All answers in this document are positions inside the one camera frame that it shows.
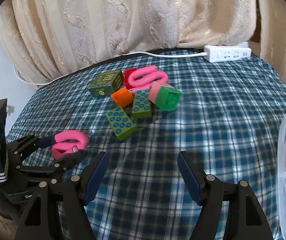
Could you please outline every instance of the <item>dark green box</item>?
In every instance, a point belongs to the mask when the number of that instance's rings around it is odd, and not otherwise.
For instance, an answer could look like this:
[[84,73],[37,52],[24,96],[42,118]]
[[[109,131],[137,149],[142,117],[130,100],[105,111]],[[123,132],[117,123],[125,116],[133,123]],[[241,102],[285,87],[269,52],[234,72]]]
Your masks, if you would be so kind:
[[118,91],[123,84],[121,70],[113,70],[97,74],[88,89],[94,97],[106,97]]

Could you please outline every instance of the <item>blue plaid fabric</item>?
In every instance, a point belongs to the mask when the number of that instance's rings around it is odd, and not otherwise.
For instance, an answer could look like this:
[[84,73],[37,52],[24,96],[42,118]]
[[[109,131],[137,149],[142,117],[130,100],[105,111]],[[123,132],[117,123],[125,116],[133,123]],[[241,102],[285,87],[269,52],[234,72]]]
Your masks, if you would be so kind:
[[[191,51],[166,52],[169,55]],[[119,142],[105,114],[110,97],[94,98],[87,86],[108,70],[156,65],[169,84],[183,92],[176,111],[153,110],[134,119],[138,131]],[[131,107],[126,108],[131,116]],[[265,61],[245,58],[209,63],[198,58],[141,56],[102,65],[38,90],[22,111],[7,140],[34,133],[48,136],[76,129],[90,137],[86,159],[65,178],[79,174],[99,151],[110,156],[96,199],[86,207],[98,239],[188,239],[201,208],[190,198],[177,167],[187,151],[206,173],[226,182],[244,179],[254,190],[275,239],[278,128],[286,114],[286,86]],[[49,165],[50,149],[36,151],[26,163]],[[223,205],[216,239],[222,239],[228,204]],[[63,232],[69,238],[61,206]]]

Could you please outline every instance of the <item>pink foam tube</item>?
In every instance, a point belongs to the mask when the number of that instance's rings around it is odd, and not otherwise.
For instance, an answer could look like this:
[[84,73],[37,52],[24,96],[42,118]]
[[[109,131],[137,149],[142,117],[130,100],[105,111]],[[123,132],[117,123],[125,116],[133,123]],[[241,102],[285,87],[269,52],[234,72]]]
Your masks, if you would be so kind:
[[[56,160],[62,158],[63,156],[73,153],[73,147],[76,146],[79,150],[85,150],[89,144],[89,138],[86,134],[75,131],[68,130],[58,133],[54,136],[56,144],[52,146],[52,154]],[[65,142],[65,140],[75,139],[78,142]]]
[[160,78],[160,82],[166,83],[169,80],[168,75],[165,72],[157,71],[156,66],[148,66],[144,68],[140,68],[134,72],[132,72],[129,76],[128,82],[133,87],[132,93],[135,93],[137,90],[149,89],[152,85],[152,81]]

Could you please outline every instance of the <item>green block with blue dots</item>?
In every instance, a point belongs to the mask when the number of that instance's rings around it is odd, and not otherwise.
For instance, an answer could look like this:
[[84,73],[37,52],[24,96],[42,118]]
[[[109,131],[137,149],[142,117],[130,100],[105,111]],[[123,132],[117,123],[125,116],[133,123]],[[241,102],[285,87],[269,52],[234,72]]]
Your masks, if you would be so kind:
[[138,90],[134,94],[132,117],[146,118],[152,116],[151,102],[148,99],[149,89]]
[[110,110],[106,117],[112,127],[113,132],[120,141],[125,140],[136,131],[136,126],[127,116],[121,107]]

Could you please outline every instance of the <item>orange block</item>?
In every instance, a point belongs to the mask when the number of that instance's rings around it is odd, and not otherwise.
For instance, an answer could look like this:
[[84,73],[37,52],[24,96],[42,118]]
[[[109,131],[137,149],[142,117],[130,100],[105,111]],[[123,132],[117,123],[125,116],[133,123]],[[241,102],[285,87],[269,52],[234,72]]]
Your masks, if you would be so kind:
[[121,88],[120,90],[114,92],[111,97],[114,103],[122,108],[125,108],[133,102],[133,94],[128,92],[126,88]]

